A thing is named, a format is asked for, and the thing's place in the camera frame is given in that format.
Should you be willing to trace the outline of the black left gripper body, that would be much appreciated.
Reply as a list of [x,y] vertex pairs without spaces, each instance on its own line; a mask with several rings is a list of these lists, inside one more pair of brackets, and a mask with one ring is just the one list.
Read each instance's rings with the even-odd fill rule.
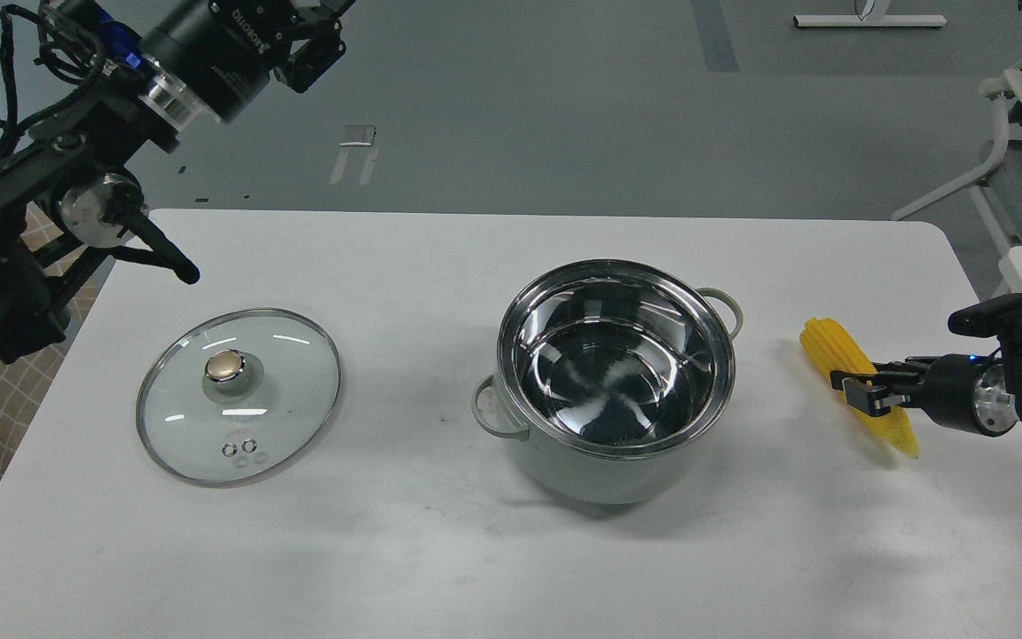
[[216,120],[231,122],[287,61],[308,15],[292,1],[183,1],[139,41]]

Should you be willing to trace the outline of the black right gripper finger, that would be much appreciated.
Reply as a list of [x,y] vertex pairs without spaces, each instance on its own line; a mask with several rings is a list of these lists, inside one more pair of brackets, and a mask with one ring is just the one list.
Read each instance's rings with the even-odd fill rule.
[[883,371],[861,374],[841,369],[829,372],[832,389],[839,391],[846,404],[869,417],[887,416],[895,407],[912,407],[912,395],[920,385],[920,373]]
[[937,363],[937,356],[914,356],[905,357],[902,360],[886,361],[885,363],[875,363],[875,376],[889,379],[924,379],[928,375],[933,365]]

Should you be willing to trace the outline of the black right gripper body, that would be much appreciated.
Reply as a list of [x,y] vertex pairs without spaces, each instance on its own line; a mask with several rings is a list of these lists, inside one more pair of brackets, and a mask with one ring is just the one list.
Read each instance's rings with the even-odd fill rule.
[[982,433],[976,392],[983,357],[949,353],[940,357],[908,357],[905,367],[920,379],[905,391],[907,408],[920,409],[934,423],[956,431]]

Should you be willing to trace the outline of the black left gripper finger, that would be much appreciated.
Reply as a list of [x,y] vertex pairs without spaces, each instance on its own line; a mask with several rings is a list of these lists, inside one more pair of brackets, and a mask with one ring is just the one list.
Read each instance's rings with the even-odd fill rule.
[[346,52],[342,18],[353,1],[292,1],[288,22],[276,37],[287,44],[287,54],[273,69],[276,80],[305,93]]

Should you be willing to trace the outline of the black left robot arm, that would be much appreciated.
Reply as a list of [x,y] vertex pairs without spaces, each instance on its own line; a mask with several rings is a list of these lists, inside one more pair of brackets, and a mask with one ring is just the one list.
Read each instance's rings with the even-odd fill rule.
[[127,162],[231,122],[271,80],[304,93],[346,52],[349,1],[182,1],[145,35],[97,1],[0,9],[0,361],[64,341],[107,260],[198,282]]

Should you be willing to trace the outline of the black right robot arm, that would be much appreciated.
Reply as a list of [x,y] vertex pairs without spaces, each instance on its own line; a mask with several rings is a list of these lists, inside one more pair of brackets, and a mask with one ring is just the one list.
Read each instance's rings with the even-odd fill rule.
[[875,363],[832,319],[809,320],[800,343],[868,428],[905,454],[917,452],[908,409],[945,428],[990,438],[1022,425],[1022,294],[958,309],[947,327],[955,335],[994,338],[997,348]]

